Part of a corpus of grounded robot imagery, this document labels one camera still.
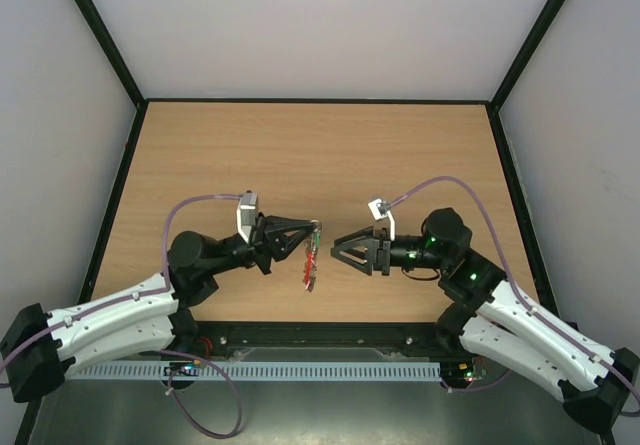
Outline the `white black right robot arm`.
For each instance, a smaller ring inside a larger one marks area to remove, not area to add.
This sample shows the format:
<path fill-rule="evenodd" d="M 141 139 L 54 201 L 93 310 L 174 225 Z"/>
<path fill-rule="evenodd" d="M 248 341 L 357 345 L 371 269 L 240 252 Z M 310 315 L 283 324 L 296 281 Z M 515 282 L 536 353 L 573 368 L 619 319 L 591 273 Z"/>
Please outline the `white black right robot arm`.
<path fill-rule="evenodd" d="M 331 255 L 366 275 L 437 271 L 452 301 L 436 322 L 443 354 L 485 356 L 546 390 L 582 427 L 610 432 L 637 377 L 638 356 L 591 340 L 536 303 L 473 250 L 471 238 L 461 217 L 442 208 L 427 216 L 418 236 L 369 227 L 337 239 Z"/>

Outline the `metal keyring with red handle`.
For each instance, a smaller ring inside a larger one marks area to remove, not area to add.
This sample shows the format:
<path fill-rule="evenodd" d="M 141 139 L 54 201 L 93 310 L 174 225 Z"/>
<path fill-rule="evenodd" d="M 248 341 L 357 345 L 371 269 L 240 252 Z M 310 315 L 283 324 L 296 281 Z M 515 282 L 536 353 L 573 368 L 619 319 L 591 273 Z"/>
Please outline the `metal keyring with red handle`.
<path fill-rule="evenodd" d="M 315 231 L 320 231 L 321 233 L 321 230 L 322 230 L 322 225 L 320 223 L 320 226 Z M 314 231 L 305 239 L 305 265 L 304 265 L 304 275 L 303 275 L 302 282 L 307 292 L 313 291 L 317 281 L 318 254 L 319 254 L 320 246 L 314 247 L 313 234 L 314 234 Z"/>

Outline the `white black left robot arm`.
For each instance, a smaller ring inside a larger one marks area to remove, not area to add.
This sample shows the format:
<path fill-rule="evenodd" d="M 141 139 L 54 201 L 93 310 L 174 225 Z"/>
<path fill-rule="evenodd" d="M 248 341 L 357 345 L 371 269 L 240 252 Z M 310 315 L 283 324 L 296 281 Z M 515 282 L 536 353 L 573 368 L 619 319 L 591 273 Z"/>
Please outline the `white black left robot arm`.
<path fill-rule="evenodd" d="M 38 303 L 24 307 L 1 340 L 4 387 L 26 403 L 93 365 L 189 342 L 197 332 L 190 310 L 217 291 L 217 275 L 253 267 L 269 274 L 319 226 L 259 215 L 247 236 L 216 240 L 184 231 L 171 243 L 167 269 L 134 286 L 52 311 Z"/>

